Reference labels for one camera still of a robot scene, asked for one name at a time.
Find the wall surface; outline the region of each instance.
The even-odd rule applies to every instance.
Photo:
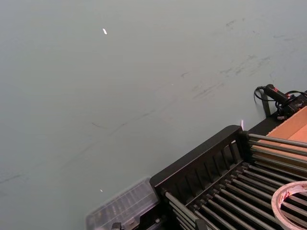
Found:
[[[223,127],[261,121],[257,86],[305,90],[306,9],[2,0],[0,228],[82,230],[93,208]]]

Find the black dish rack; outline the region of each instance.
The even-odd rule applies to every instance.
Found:
[[[171,218],[171,229],[282,229],[272,212],[272,195],[284,184],[307,181],[307,161],[272,150],[307,152],[272,143],[307,148],[303,142],[228,126],[153,176],[150,183]],[[306,194],[287,198],[282,212],[307,229]]]

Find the plastic lid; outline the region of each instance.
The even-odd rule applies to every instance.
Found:
[[[121,222],[124,229],[131,230],[139,225],[140,216],[157,202],[149,178],[145,178],[90,213],[86,217],[86,229],[111,230],[113,223]]]

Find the cardboard box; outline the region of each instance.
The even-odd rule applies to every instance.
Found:
[[[282,138],[288,140],[302,141],[307,142],[307,107],[303,108],[288,120],[284,121],[281,125],[272,130],[268,135],[268,137]],[[307,154],[307,149],[302,147],[290,146],[285,144],[279,144],[276,142],[269,142],[265,140],[260,140],[259,142],[287,147],[295,150],[305,151]],[[276,153],[275,156],[264,154],[264,153],[256,153],[259,156],[265,156],[267,158],[282,161],[285,163],[293,164],[299,166],[301,168],[307,168],[307,156],[301,156],[298,154],[292,154],[288,152],[268,149],[264,147],[254,146],[255,148],[265,149],[270,152]],[[284,155],[287,158],[280,158],[278,155]]]

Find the cord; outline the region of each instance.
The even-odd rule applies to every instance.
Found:
[[[255,91],[254,91],[254,100],[256,101],[255,97],[257,97],[258,99],[265,101],[265,102],[275,102],[275,100],[266,100],[266,99],[262,99],[261,97],[259,97],[257,95],[257,92],[259,92],[260,90],[264,90],[264,86],[258,86]]]
[[[257,92],[260,92],[260,90],[264,90],[265,86],[258,86],[255,91],[254,91],[254,100],[256,102],[255,97],[257,97],[258,99],[262,100],[262,101],[266,101],[266,102],[275,102],[275,106],[277,108],[277,114],[278,115],[282,115],[283,114],[283,108],[285,106],[287,106],[288,104],[290,104],[292,101],[294,101],[297,97],[294,96],[294,93],[300,93],[301,95],[305,96],[307,98],[307,93],[306,92],[301,92],[301,91],[296,91],[296,90],[292,90],[286,93],[286,95],[292,94],[288,100],[286,100],[284,103],[278,103],[278,101],[276,100],[267,100],[267,99],[263,99],[261,97],[259,97],[259,95],[257,95]]]

